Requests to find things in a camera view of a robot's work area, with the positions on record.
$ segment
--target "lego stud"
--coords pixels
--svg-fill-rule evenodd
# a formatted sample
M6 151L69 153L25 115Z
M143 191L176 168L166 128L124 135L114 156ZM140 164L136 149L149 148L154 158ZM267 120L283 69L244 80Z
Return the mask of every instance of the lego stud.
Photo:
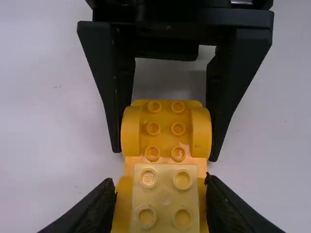
M147 108L149 110L149 112L151 113L157 113L159 111L161 111L162 105L159 101L150 101L147 105Z
M138 211L138 220L141 228L148 230L156 223L156 211L152 206L143 206Z
M174 135L181 136L185 133L186 128L182 123L177 122L172 125L171 131Z
M157 147L147 147L145 156L150 162L155 162L160 157L160 151Z
M192 213L185 207L179 208L173 216L173 224L180 230L187 230L193 223Z
M147 133L150 134L151 136L157 136L161 132L161 127L159 126L158 123L156 122L150 122L147 125Z
M186 157L185 149L182 147L175 147L171 152L171 157L175 162L182 162Z
M174 113L180 114L185 110L185 104L182 101L174 101L171 105L172 111Z
M140 177L140 185L146 189L152 189L157 183L157 173L151 168L143 170Z
M173 177L173 183L179 190L187 190L192 186L192 177L187 170L179 170Z

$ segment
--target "black mount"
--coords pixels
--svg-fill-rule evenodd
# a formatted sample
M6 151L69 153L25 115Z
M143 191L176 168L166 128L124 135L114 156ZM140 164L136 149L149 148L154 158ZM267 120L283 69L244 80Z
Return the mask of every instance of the black mount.
M212 45L206 107L213 130L209 160L217 161L232 115L271 47L273 0L86 1L93 20L80 21L77 31L104 103L112 150L121 152L135 57L195 61L199 45Z

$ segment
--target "yellow lego piece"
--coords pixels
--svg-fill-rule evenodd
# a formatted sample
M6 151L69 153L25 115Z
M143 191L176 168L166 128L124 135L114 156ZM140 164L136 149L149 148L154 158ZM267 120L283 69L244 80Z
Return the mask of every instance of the yellow lego piece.
M111 232L208 233L204 179L211 139L209 112L196 100L137 100L127 107Z
M135 164L130 233L199 233L197 169Z
M121 147L125 157L145 156L151 162L208 159L209 112L196 100L137 100L124 111Z

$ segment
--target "white surface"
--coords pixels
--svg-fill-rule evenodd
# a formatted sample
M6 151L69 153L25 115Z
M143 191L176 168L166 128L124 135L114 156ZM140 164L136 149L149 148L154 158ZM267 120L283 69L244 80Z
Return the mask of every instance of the white surface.
M219 176L286 232L309 232L311 2L276 1L274 44L237 108ZM76 34L83 0L0 3L0 232L34 233L104 178L116 182L104 108ZM137 60L133 98L205 98L195 63Z

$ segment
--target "yellow round lego part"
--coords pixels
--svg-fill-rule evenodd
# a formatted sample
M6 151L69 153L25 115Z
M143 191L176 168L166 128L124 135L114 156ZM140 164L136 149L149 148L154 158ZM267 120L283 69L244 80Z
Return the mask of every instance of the yellow round lego part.
M139 180L140 185L146 189L152 189L157 183L157 173L151 168L144 169Z
M212 125L207 108L193 108L191 155L195 158L209 158L212 147Z
M147 108L151 113L158 113L161 111L162 105L159 101L153 100L148 103Z
M138 220L141 228L148 230L156 223L156 211L152 206L142 206L138 210Z
M172 125L171 131L176 136L182 136L185 133L186 128L182 123L176 122Z
M182 147L175 147L171 152L171 157L175 162L182 162L186 158L186 151Z
M177 209L173 216L173 224L180 230L187 230L193 224L191 211L185 207Z
M128 106L121 124L121 148L124 156L140 156L140 107Z
M187 190L192 186L192 177L185 169L179 170L173 177L173 183L179 190Z
M157 136L161 132L161 127L156 122L150 122L147 124L146 130L147 133L150 134L151 136Z
M172 111L177 114L183 113L185 108L185 104L182 101L174 101L171 105Z
M157 147L147 147L145 156L150 162L155 162L160 158L160 151Z

